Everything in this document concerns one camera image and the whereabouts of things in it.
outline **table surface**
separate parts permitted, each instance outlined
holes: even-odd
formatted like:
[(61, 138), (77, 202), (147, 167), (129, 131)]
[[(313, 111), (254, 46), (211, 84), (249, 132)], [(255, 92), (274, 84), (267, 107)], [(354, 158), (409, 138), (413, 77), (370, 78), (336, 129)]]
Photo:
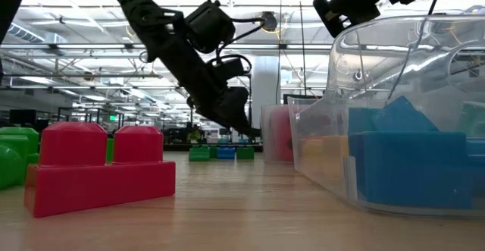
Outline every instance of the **table surface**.
[(34, 219), (23, 188), (0, 192), (0, 250), (484, 250), (485, 221), (379, 215), (346, 205), (293, 170), (177, 162), (174, 197)]

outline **ceiling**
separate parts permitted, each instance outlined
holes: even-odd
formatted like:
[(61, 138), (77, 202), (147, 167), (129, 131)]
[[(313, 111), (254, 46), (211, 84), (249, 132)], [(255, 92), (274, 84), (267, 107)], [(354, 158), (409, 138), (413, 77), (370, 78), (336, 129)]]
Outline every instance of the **ceiling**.
[[(164, 8), (182, 11), (188, 15), (205, 0), (154, 0)], [(281, 33), (258, 31), (240, 39), (227, 53), (244, 54), (250, 61), (259, 57), (278, 55), (279, 42), (296, 45), (294, 49), (283, 51), (280, 69), (285, 74), (282, 83), (284, 93), (300, 93), (302, 81), (306, 77), (309, 86), (322, 90), (327, 82), (328, 54), (333, 38), (321, 23), (312, 7), (313, 0), (219, 0), (221, 8), (233, 18), (258, 17), (263, 11), (270, 11), (284, 23)], [(418, 0), (409, 6), (381, 2), (383, 17), (423, 14), (432, 0)], [(485, 0), (439, 0), (435, 11), (449, 14), (463, 14), (474, 5)], [(22, 49), (12, 46), (3, 47), (2, 57), (8, 64), (10, 74), (107, 74), (94, 80), (72, 77), (56, 77), (45, 80), (36, 78), (14, 79), (14, 86), (81, 86), (92, 89), (64, 89), (64, 94), (77, 101), (99, 105), (106, 102), (135, 105), (137, 111), (150, 113), (159, 111), (169, 115), (173, 123), (186, 121), (189, 108), (186, 106), (186, 93), (177, 87), (177, 81), (160, 62), (144, 64), (140, 61), (143, 49), (126, 50), (122, 45), (139, 44), (140, 41), (127, 24), (125, 16), (116, 0), (23, 0), (14, 24), (27, 32), (28, 36), (19, 38), (18, 34), (8, 34), (3, 42), (26, 45), (35, 41), (82, 44), (75, 49)], [(244, 33), (255, 24), (237, 24), (236, 34)], [(305, 63), (302, 56), (302, 42), (307, 48)], [(204, 60), (213, 55), (202, 55)], [(299, 68), (305, 64), (306, 76)], [(230, 80), (231, 86), (248, 86), (249, 79), (240, 77)], [(110, 86), (128, 86), (138, 89), (114, 89)], [(92, 100), (85, 96), (98, 96)]]

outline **wooden table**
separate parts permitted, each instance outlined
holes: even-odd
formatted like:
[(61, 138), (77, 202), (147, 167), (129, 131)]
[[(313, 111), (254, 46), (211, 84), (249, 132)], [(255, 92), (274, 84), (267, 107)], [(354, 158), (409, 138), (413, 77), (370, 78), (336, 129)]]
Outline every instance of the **wooden table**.
[(484, 250), (485, 221), (357, 210), (292, 165), (177, 162), (177, 194), (34, 219), (21, 187), (0, 192), (0, 250)]

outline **desk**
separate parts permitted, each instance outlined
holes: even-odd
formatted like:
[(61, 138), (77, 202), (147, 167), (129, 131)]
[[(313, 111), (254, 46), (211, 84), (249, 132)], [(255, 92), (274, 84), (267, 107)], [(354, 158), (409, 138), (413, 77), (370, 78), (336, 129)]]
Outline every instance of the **desk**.
[(255, 162), (177, 162), (175, 197), (34, 219), (23, 188), (0, 192), (0, 250), (467, 251), (485, 221), (363, 212), (293, 170)]

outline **red lego brick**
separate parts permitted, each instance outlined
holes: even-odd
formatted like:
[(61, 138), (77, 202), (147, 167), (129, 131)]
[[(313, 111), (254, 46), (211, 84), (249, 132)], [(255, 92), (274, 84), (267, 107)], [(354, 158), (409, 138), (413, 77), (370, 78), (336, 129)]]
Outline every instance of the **red lego brick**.
[[(163, 135), (155, 128), (135, 128), (125, 127), (115, 134), (115, 152), (118, 138), (124, 146), (118, 146), (113, 165), (99, 164), (105, 161), (107, 139), (99, 125), (60, 122), (45, 129), (41, 161), (27, 169), (25, 206), (34, 217), (45, 217), (174, 195), (175, 163), (161, 161)], [(78, 134), (71, 133), (75, 129), (80, 129)], [(92, 140), (99, 143), (87, 147)], [(148, 152), (131, 151), (142, 149)], [(96, 160), (82, 161), (83, 157)]]

